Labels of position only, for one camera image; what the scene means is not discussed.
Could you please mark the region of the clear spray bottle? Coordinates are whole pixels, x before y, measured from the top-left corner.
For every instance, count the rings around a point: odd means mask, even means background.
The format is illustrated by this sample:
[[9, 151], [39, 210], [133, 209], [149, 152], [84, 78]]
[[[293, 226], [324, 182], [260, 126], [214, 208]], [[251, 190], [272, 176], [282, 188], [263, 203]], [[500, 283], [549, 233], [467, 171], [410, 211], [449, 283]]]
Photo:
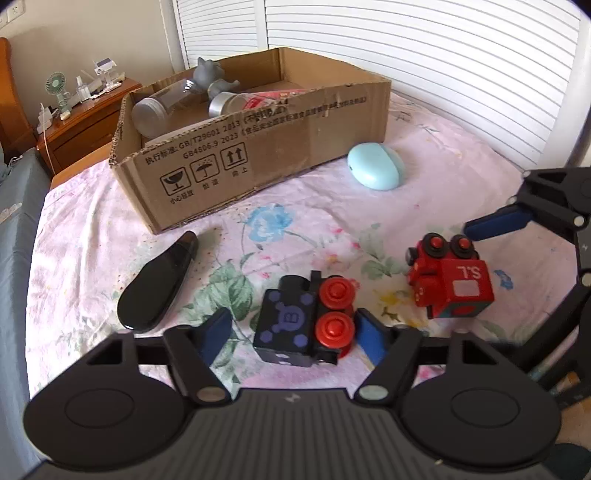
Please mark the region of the clear spray bottle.
[[77, 95], [78, 95], [79, 102], [83, 103], [87, 100], [90, 100], [91, 99], [90, 89], [80, 76], [76, 77], [76, 85], [77, 85]]

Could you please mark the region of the black toy train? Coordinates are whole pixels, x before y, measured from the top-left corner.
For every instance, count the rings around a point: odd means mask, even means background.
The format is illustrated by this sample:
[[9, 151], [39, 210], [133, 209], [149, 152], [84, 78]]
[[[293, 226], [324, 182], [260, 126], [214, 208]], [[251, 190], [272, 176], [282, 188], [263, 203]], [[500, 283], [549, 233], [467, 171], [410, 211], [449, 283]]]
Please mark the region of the black toy train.
[[339, 363], [353, 346], [356, 288], [340, 275], [285, 275], [263, 294], [253, 347], [267, 363]]

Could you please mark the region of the small green desk fan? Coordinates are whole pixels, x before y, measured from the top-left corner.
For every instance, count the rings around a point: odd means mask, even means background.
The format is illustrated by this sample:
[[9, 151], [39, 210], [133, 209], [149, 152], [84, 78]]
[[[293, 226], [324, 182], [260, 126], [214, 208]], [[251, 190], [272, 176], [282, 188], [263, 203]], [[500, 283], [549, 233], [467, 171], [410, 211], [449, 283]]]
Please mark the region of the small green desk fan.
[[62, 72], [53, 72], [46, 80], [45, 90], [57, 99], [59, 116], [61, 120], [71, 115], [71, 107], [68, 104], [69, 94], [66, 92], [66, 77]]

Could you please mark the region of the empty clear plastic jar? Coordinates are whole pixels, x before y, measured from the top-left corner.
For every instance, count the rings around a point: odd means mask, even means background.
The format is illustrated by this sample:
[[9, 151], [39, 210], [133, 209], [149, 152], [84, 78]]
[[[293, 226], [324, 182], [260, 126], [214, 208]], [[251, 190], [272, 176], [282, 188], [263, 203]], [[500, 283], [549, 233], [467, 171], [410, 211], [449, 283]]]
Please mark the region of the empty clear plastic jar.
[[172, 115], [198, 104], [204, 89], [191, 79], [183, 79], [139, 100], [132, 108], [135, 129], [143, 137], [156, 138], [169, 131]]

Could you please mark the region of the black glasses case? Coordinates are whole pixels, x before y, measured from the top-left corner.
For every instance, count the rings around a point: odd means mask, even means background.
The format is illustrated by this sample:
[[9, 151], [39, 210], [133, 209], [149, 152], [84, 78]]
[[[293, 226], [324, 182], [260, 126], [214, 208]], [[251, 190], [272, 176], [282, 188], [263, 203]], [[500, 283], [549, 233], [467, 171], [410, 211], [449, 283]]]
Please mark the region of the black glasses case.
[[197, 235], [186, 231], [141, 268], [118, 300], [117, 316], [124, 328], [146, 333], [162, 321], [197, 256], [198, 245]]

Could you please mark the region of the blue bed sheet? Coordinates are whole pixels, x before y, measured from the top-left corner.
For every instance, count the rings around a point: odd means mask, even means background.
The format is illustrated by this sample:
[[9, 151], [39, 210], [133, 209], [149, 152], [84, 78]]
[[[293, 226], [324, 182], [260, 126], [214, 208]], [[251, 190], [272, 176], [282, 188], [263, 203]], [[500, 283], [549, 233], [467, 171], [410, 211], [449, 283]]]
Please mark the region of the blue bed sheet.
[[1, 166], [1, 477], [38, 463], [22, 416], [29, 401], [26, 304], [32, 251], [50, 178], [36, 149]]

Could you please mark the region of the red card pack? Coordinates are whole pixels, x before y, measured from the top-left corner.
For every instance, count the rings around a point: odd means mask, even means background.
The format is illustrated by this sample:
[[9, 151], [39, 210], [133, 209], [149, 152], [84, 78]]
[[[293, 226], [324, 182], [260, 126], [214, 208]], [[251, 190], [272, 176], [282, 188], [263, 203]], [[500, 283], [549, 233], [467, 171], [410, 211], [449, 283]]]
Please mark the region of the red card pack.
[[269, 101], [280, 101], [297, 95], [307, 93], [305, 89], [293, 89], [293, 90], [274, 90], [274, 91], [259, 91], [253, 92], [252, 95], [256, 99], [269, 100]]

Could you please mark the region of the light blue egg-shaped object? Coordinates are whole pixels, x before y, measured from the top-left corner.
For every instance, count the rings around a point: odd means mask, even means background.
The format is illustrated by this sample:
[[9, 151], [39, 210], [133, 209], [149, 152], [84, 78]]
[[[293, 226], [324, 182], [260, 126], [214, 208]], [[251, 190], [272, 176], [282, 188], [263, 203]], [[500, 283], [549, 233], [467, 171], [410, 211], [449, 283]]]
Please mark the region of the light blue egg-shaped object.
[[349, 172], [363, 186], [377, 191], [390, 191], [404, 182], [405, 165], [400, 155], [381, 143], [362, 143], [346, 156]]

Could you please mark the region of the wooden nightstand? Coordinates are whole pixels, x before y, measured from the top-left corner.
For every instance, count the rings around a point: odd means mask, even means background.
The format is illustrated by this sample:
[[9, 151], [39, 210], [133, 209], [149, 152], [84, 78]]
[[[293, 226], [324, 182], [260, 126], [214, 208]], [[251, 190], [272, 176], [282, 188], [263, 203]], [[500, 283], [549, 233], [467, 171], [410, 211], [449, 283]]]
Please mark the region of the wooden nightstand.
[[96, 100], [76, 105], [64, 121], [55, 118], [39, 135], [37, 150], [51, 176], [72, 166], [111, 141], [123, 97], [141, 84], [125, 79], [122, 85]]

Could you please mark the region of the grey plush toy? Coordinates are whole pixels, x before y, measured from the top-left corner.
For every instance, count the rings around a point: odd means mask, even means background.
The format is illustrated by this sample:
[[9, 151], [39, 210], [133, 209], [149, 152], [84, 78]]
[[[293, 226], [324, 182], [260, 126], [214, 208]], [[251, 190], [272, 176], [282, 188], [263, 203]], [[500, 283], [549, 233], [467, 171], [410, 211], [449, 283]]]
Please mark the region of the grey plush toy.
[[236, 93], [242, 89], [242, 84], [238, 81], [228, 81], [225, 79], [224, 70], [218, 62], [197, 58], [197, 66], [193, 70], [192, 80], [195, 84], [207, 94], [209, 99], [213, 99], [223, 92]]

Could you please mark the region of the jar with red label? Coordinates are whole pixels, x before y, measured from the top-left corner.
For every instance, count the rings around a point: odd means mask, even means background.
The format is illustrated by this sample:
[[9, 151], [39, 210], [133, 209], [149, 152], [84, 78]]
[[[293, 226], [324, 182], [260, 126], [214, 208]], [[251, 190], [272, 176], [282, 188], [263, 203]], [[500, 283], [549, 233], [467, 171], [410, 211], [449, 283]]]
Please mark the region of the jar with red label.
[[209, 103], [208, 115], [211, 118], [232, 114], [238, 111], [253, 108], [259, 103], [256, 95], [249, 93], [221, 92]]

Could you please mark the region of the red toy train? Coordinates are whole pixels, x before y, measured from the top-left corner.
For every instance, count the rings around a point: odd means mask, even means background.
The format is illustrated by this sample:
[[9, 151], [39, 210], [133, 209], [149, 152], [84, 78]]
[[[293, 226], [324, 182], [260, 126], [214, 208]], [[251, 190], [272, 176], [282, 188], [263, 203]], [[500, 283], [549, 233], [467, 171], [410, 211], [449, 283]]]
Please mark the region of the red toy train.
[[430, 319], [475, 317], [495, 301], [488, 266], [463, 234], [428, 233], [406, 261], [414, 302]]

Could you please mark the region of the cardboard box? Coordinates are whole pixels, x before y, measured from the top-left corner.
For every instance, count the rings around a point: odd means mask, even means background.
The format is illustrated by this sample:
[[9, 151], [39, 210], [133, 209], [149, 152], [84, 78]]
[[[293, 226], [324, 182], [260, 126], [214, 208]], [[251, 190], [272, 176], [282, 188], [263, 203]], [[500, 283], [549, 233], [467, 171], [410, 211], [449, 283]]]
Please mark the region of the cardboard box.
[[173, 114], [174, 136], [148, 144], [133, 125], [136, 102], [185, 70], [127, 94], [109, 165], [153, 234], [211, 214], [288, 177], [384, 141], [391, 82], [349, 63], [291, 48], [221, 60], [245, 91], [290, 90], [269, 106], [207, 117], [207, 97]]

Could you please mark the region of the white phone stand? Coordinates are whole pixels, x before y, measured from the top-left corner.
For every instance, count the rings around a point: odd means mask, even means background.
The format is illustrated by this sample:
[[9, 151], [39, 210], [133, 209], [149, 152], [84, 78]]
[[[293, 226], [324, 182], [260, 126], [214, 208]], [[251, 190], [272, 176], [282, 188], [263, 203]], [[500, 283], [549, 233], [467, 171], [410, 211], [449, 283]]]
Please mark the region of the white phone stand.
[[94, 72], [100, 79], [105, 93], [111, 92], [122, 85], [120, 74], [116, 71], [116, 68], [116, 62], [110, 57], [94, 63]]

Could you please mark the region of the floral pink tablecloth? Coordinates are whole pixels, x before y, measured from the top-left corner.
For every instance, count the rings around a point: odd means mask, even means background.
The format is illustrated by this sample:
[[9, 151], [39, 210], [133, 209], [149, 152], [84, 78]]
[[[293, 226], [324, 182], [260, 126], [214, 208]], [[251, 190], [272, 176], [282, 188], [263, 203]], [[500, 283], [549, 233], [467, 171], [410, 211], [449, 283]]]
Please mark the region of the floral pink tablecloth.
[[[387, 325], [434, 336], [471, 330], [520, 343], [561, 302], [576, 278], [573, 247], [530, 224], [481, 242], [495, 302], [474, 319], [431, 321], [406, 281], [405, 253], [426, 233], [452, 237], [514, 194], [521, 174], [484, 141], [434, 108], [390, 101], [387, 142], [404, 183], [372, 191], [336, 160], [190, 224], [199, 250], [163, 328], [197, 325], [220, 307], [235, 316], [214, 361], [228, 389], [338, 386], [355, 389], [370, 369], [354, 350], [338, 365], [271, 365], [253, 350], [263, 293], [286, 274], [318, 270], [349, 279], [356, 305]], [[108, 335], [126, 285], [169, 247], [178, 230], [151, 234], [109, 165], [100, 162], [52, 189], [42, 209], [26, 308], [28, 387], [36, 393]]]

